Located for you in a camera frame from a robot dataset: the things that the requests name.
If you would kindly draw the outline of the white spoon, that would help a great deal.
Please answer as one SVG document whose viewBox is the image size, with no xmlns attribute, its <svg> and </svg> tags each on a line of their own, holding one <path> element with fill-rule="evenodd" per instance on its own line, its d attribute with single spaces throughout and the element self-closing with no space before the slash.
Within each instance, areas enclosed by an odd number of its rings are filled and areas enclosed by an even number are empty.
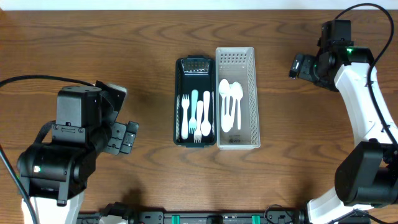
<svg viewBox="0 0 398 224">
<path fill-rule="evenodd" d="M 222 97 L 222 100 L 225 99 L 226 96 L 230 96 L 229 95 L 230 87 L 229 87 L 229 82 L 227 81 L 227 79 L 222 79 L 222 81 L 220 81 L 218 90 L 219 90 L 219 94 Z"/>
<path fill-rule="evenodd" d="M 239 82 L 234 82 L 234 94 L 235 94 L 235 99 L 237 102 L 237 109 L 238 109 L 238 114 L 237 114 L 237 125 L 238 129 L 241 129 L 241 99 L 243 98 L 243 88 Z"/>
<path fill-rule="evenodd" d="M 203 136 L 208 136 L 211 130 L 211 124 L 208 119 L 210 107 L 210 92 L 203 93 L 203 122 L 201 123 L 201 132 Z"/>
<path fill-rule="evenodd" d="M 230 97 L 232 97 L 232 107 L 231 107 L 231 115 L 230 115 L 231 128 L 233 127 L 234 117 L 235 117 L 236 99 L 234 97 L 234 91 L 236 89 L 236 84 L 237 84 L 237 82 L 234 82 L 233 84 L 230 84 L 230 91 L 229 91 Z"/>
</svg>

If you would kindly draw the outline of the mint green plastic fork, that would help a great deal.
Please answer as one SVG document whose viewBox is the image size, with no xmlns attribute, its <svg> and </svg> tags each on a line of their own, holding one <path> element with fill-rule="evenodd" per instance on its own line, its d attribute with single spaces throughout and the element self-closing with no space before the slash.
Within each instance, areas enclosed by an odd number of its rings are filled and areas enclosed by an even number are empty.
<svg viewBox="0 0 398 224">
<path fill-rule="evenodd" d="M 196 109 L 198 101 L 198 90 L 192 90 L 191 94 L 191 118 L 188 123 L 188 133 L 193 134 L 196 130 L 197 120 L 196 120 Z"/>
</svg>

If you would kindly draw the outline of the white fork horizontal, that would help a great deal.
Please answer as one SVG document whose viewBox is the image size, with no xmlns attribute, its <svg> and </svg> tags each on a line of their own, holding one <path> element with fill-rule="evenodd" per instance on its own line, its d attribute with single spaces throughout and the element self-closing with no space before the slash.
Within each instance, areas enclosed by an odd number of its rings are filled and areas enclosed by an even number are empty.
<svg viewBox="0 0 398 224">
<path fill-rule="evenodd" d="M 188 138 L 188 107 L 190 105 L 189 95 L 184 94 L 182 96 L 181 102 L 183 108 L 183 118 L 182 118 L 182 129 L 181 129 L 181 138 L 187 139 Z"/>
</svg>

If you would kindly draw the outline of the white fork diagonal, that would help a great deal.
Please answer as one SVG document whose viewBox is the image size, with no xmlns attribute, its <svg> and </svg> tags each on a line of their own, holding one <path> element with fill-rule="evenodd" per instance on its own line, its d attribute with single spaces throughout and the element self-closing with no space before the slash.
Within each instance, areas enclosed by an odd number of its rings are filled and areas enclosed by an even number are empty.
<svg viewBox="0 0 398 224">
<path fill-rule="evenodd" d="M 202 115 L 203 115 L 203 102 L 202 101 L 198 101 L 197 102 L 197 114 L 196 114 L 196 119 L 197 119 L 197 125 L 196 125 L 196 129 L 194 132 L 194 143 L 201 143 L 201 137 L 202 137 L 202 133 L 201 133 L 201 119 L 202 119 Z"/>
</svg>

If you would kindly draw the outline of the white spoon bowl down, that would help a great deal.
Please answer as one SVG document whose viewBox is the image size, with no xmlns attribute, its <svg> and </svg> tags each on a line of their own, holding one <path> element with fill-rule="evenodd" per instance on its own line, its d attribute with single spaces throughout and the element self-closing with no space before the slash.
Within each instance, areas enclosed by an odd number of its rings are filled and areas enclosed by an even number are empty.
<svg viewBox="0 0 398 224">
<path fill-rule="evenodd" d="M 231 129 L 231 115 L 229 114 L 230 96 L 226 96 L 221 102 L 221 128 L 227 133 Z"/>
</svg>

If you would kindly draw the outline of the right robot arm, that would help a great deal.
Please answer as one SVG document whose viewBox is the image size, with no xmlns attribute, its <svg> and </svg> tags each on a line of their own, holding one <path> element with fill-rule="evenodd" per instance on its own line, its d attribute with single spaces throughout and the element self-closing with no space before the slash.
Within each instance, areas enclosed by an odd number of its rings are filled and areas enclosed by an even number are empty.
<svg viewBox="0 0 398 224">
<path fill-rule="evenodd" d="M 369 48 L 351 40 L 351 22 L 322 25 L 316 56 L 297 54 L 289 77 L 341 94 L 354 149 L 335 172 L 334 186 L 307 203 L 309 223 L 335 223 L 351 214 L 397 203 L 397 126 L 377 83 Z"/>
</svg>

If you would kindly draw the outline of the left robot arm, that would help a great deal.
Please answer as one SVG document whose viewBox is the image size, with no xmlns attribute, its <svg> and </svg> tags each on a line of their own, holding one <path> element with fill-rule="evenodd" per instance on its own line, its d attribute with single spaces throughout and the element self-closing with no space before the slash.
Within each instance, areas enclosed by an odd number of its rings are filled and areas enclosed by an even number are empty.
<svg viewBox="0 0 398 224">
<path fill-rule="evenodd" d="M 89 176 L 102 153 L 130 154 L 139 124 L 116 121 L 125 87 L 65 86 L 57 96 L 54 121 L 42 126 L 17 160 L 24 223 L 76 223 Z"/>
</svg>

